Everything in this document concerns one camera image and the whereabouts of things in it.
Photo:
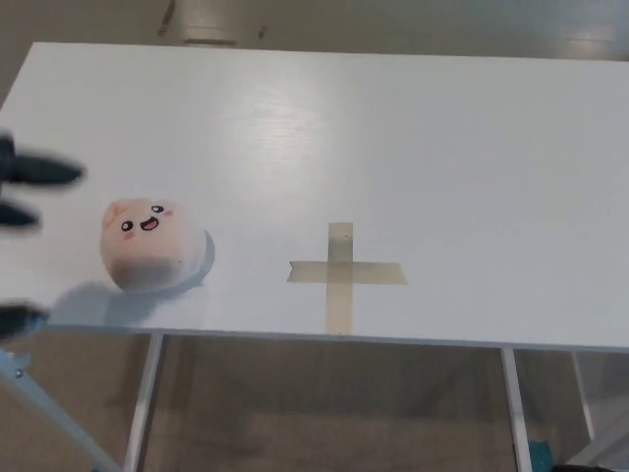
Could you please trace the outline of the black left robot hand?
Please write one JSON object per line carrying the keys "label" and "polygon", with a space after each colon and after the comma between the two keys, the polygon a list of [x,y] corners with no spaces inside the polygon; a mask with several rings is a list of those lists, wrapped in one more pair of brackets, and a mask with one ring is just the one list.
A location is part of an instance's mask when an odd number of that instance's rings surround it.
{"label": "black left robot hand", "polygon": [[[19,151],[10,134],[1,135],[1,184],[34,187],[65,187],[83,177],[85,169],[76,162],[52,153]],[[1,228],[31,230],[40,217],[30,209],[1,199]],[[42,328],[49,311],[28,301],[1,304],[1,341]]]}

